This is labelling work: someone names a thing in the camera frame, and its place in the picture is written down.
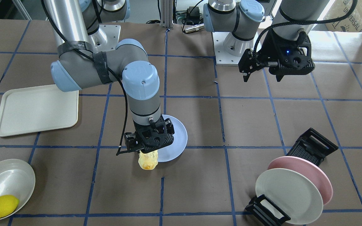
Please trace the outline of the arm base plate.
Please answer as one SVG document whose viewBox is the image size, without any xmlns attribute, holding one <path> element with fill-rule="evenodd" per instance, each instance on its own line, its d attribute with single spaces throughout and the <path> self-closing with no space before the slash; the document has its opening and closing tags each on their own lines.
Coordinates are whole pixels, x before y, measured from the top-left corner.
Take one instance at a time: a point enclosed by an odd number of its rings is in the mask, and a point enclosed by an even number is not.
<svg viewBox="0 0 362 226">
<path fill-rule="evenodd" d="M 96 51 L 114 50 L 119 42 L 120 25 L 99 25 L 99 29 L 89 35 L 90 43 L 94 45 Z"/>
<path fill-rule="evenodd" d="M 258 33 L 249 41 L 238 40 L 231 32 L 214 32 L 212 36 L 217 65 L 238 66 L 244 51 L 253 49 Z"/>
</svg>

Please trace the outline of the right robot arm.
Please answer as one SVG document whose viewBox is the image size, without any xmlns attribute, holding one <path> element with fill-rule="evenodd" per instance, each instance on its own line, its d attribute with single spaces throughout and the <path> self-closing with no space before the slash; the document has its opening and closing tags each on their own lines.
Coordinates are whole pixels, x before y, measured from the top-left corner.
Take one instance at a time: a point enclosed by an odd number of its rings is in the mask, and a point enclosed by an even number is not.
<svg viewBox="0 0 362 226">
<path fill-rule="evenodd" d="M 99 51 L 89 39 L 89 9 L 78 0 L 42 0 L 45 14 L 56 32 L 59 60 L 51 64 L 56 86 L 63 92 L 118 82 L 125 99 L 125 114 L 132 112 L 135 132 L 122 129 L 121 153 L 151 153 L 174 142 L 174 126 L 161 113 L 157 69 L 148 61 L 142 44 L 121 40 L 113 50 Z"/>
</svg>

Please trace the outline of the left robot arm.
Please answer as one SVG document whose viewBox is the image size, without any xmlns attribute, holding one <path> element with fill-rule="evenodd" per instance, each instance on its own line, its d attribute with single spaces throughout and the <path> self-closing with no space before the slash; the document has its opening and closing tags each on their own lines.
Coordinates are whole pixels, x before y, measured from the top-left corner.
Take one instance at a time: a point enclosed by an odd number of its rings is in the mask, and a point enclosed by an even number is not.
<svg viewBox="0 0 362 226">
<path fill-rule="evenodd" d="M 315 69 L 308 36 L 313 24 L 328 4 L 327 0 L 283 0 L 260 50 L 258 43 L 243 47 L 238 56 L 239 71 L 247 82 L 250 75 L 263 68 L 280 81 L 286 75 L 307 75 Z M 251 42 L 265 8 L 257 0 L 209 0 L 203 7 L 205 30 L 228 32 L 233 40 Z"/>
</svg>

